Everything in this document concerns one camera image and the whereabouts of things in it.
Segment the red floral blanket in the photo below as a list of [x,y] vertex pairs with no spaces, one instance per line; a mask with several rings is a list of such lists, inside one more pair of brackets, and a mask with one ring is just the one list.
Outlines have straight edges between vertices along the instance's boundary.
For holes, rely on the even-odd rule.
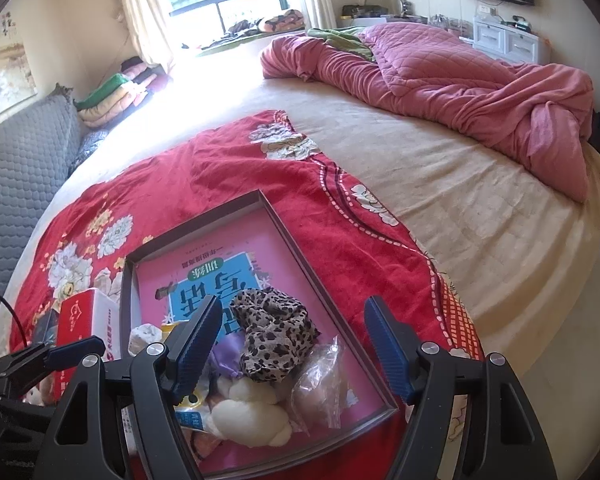
[[281,110],[198,133],[88,188],[38,241],[18,325],[32,330],[66,286],[117,283],[134,249],[251,191],[272,204],[359,340],[376,295],[422,338],[480,358],[462,302],[411,232]]

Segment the white floral scrunchie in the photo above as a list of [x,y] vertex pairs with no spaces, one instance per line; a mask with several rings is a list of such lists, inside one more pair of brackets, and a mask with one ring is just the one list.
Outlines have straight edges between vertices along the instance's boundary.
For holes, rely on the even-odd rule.
[[166,339],[166,333],[161,327],[146,323],[136,326],[131,330],[128,343],[128,352],[130,356],[137,356],[142,350],[150,344],[163,342]]

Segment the white drawer cabinet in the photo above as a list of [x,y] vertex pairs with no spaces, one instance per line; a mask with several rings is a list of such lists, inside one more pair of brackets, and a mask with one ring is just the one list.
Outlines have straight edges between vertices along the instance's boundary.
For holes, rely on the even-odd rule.
[[510,64],[550,62],[550,44],[543,38],[516,27],[474,17],[472,46],[491,58]]

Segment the cream plush bear purple cloth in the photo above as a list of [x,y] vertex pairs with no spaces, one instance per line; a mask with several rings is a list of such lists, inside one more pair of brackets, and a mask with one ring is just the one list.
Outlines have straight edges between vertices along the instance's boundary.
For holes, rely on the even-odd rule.
[[244,343],[244,332],[238,330],[224,335],[210,352],[213,392],[204,429],[247,448],[280,448],[292,433],[288,414],[270,384],[255,382],[242,372]]

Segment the grey quilted headboard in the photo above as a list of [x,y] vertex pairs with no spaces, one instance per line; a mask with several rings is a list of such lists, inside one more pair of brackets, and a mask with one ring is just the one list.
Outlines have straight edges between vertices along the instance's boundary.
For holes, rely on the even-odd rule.
[[0,122],[0,294],[44,210],[69,177],[85,127],[72,90],[48,96]]

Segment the grey tray with pink book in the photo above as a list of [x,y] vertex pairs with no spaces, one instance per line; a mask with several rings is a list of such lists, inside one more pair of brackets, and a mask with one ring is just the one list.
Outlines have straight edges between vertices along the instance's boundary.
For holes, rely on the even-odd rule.
[[398,407],[325,287],[266,197],[252,191],[141,244],[126,257],[120,296],[120,346],[132,329],[186,321],[204,296],[223,305],[221,335],[237,330],[227,305],[245,288],[271,286],[299,300],[320,336],[343,350],[346,405],[340,425],[314,422],[281,448],[246,448],[226,442],[205,458],[207,479],[248,479],[325,455],[390,419]]

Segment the stack of folded blankets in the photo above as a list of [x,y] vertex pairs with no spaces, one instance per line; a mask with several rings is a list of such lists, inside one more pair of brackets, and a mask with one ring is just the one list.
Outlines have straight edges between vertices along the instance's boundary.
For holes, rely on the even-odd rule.
[[74,102],[74,106],[87,128],[112,129],[146,105],[170,80],[161,66],[151,67],[133,56],[86,99]]

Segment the clothes on window sill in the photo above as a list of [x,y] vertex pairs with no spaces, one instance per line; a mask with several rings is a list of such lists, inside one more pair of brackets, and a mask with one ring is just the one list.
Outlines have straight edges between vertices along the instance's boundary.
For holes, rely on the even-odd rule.
[[220,39],[202,47],[201,51],[219,51],[224,48],[235,47],[247,40],[258,39],[261,36],[298,32],[298,30],[305,28],[306,22],[302,12],[289,9],[270,18],[257,18],[255,21],[241,20],[230,26]]

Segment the dark grey square box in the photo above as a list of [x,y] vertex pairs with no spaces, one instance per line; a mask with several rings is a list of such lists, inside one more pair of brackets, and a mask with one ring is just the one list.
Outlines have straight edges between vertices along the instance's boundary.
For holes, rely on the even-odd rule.
[[33,339],[34,344],[56,344],[59,314],[50,309],[43,314],[35,324]]

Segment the leopard print scrunchie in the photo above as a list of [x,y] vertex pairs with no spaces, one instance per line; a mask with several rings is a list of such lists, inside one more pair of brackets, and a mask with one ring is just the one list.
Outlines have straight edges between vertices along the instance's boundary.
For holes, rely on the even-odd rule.
[[238,292],[230,310],[245,335],[240,368],[254,382],[282,382],[321,335],[306,307],[273,287]]

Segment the red tissue box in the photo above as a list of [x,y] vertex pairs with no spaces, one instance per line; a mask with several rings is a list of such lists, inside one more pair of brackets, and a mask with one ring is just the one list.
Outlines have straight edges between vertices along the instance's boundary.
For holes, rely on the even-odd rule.
[[59,314],[54,346],[97,336],[106,346],[105,361],[120,358],[120,308],[117,301],[98,288],[77,288],[71,282],[62,282],[54,290],[53,298],[53,302],[41,311],[36,322],[50,309]]

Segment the clear plastic bag pink item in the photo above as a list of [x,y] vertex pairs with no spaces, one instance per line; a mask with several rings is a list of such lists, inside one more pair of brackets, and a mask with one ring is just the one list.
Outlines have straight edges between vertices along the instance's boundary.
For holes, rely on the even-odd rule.
[[342,427],[342,414],[351,406],[343,364],[345,353],[338,337],[316,344],[309,352],[287,402],[294,430],[309,436],[315,429]]

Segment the pink quilted duvet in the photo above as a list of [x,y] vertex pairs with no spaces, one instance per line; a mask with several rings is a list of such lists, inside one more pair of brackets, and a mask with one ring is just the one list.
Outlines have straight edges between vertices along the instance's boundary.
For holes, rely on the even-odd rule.
[[358,38],[370,58],[314,36],[278,37],[262,53],[263,75],[319,81],[392,114],[437,122],[586,201],[583,145],[594,98],[587,73],[562,64],[507,64],[424,24],[375,25]]

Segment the dark patterned pillow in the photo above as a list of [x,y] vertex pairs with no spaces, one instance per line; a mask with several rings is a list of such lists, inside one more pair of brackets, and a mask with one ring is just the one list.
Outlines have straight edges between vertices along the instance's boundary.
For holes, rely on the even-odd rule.
[[108,130],[90,131],[84,136],[79,151],[69,166],[68,176],[71,176],[99,148],[99,145],[109,136]]

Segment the beige bed sheet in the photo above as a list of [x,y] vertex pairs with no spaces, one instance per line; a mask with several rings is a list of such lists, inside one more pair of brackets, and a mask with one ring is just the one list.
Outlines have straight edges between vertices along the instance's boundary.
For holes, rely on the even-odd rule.
[[198,90],[174,82],[114,130],[56,193],[6,289],[15,301],[38,238],[59,211],[194,134],[284,110],[359,178],[449,275],[483,347],[524,383],[558,476],[600,449],[600,154],[585,148],[590,194],[577,204],[516,162],[436,122],[378,110],[319,82],[248,75]]

